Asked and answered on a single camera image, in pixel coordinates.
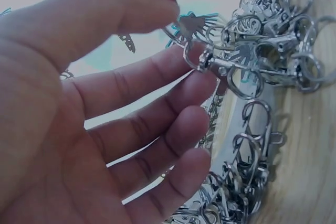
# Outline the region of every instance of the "finger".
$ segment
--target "finger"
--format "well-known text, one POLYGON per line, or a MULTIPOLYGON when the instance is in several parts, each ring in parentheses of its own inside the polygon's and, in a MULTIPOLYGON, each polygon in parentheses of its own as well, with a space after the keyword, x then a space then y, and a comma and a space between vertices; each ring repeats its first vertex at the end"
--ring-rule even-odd
POLYGON ((150 144, 165 132, 186 107, 200 106, 214 92, 211 73, 193 72, 166 95, 146 107, 88 132, 108 164, 150 144))
POLYGON ((206 150, 192 149, 186 152, 164 181, 126 204, 132 223, 162 223, 169 218, 197 192, 209 167, 210 155, 206 150))
POLYGON ((170 168, 187 150, 194 148, 208 130, 209 117, 198 106, 185 108, 168 131, 135 156, 109 168, 119 195, 127 198, 170 168))
MULTIPOLYGON (((76 103, 82 104, 85 118, 90 119, 126 106, 188 73, 191 68, 182 51, 173 46, 114 71, 69 79, 64 85, 73 87, 68 89, 70 96, 78 99, 76 103)), ((194 51, 191 57, 196 59, 201 52, 194 51)))
POLYGON ((7 41, 25 45, 34 51, 30 57, 46 57, 63 72, 112 34, 148 33, 178 12, 170 0, 46 0, 1 18, 0 48, 8 51, 7 41))

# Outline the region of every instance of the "silver metal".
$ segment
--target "silver metal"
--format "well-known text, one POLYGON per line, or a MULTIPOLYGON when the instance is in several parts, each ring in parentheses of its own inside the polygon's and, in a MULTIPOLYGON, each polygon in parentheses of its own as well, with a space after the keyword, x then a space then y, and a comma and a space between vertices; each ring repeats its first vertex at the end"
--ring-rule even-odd
POLYGON ((169 224, 248 224, 250 216, 262 207, 269 181, 275 179, 273 159, 286 142, 275 131, 273 102, 277 87, 296 88, 303 93, 315 92, 336 81, 336 70, 324 75, 323 63, 314 55, 321 24, 336 23, 336 18, 315 19, 290 0, 241 0, 227 24, 213 24, 204 39, 185 36, 179 40, 167 35, 183 48, 183 57, 193 69, 211 71, 218 78, 217 90, 206 107, 210 127, 197 147, 213 150, 219 109, 229 89, 238 98, 235 113, 223 144, 199 191, 178 209, 169 224), (220 33, 220 41, 211 38, 220 33), (204 47, 198 60, 191 57, 193 46, 204 47), (240 83, 235 72, 240 71, 240 83), (253 113, 264 111, 258 127, 253 113))

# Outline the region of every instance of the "teal leaf print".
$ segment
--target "teal leaf print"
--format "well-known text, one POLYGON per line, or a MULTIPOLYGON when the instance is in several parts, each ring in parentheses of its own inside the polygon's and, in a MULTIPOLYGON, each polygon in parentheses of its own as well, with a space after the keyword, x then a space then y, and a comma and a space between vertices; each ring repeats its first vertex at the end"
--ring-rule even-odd
POLYGON ((1 17, 1 16, 4 16, 4 15, 10 13, 10 12, 12 12, 12 9, 11 9, 11 8, 7 8, 7 9, 5 9, 2 13, 0 13, 0 17, 1 17))

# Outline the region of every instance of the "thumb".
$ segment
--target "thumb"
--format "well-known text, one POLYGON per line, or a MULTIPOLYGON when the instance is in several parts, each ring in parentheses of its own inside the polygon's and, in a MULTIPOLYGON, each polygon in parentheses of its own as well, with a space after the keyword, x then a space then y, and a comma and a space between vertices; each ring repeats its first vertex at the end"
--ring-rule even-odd
POLYGON ((149 33, 178 13, 170 0, 46 0, 0 19, 0 53, 25 46, 62 72, 112 34, 149 33))

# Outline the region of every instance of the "wooden table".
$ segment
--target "wooden table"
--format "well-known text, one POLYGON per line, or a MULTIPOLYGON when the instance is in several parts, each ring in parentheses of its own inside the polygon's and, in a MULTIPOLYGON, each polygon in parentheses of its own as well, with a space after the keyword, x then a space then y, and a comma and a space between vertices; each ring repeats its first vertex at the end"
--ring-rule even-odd
MULTIPOLYGON (((313 17, 336 16, 336 0, 314 0, 313 17)), ((336 24, 325 27, 314 47, 326 72, 336 68, 336 24)), ((290 116, 277 178, 257 224, 336 223, 336 84, 313 94, 286 90, 282 113, 290 116)))

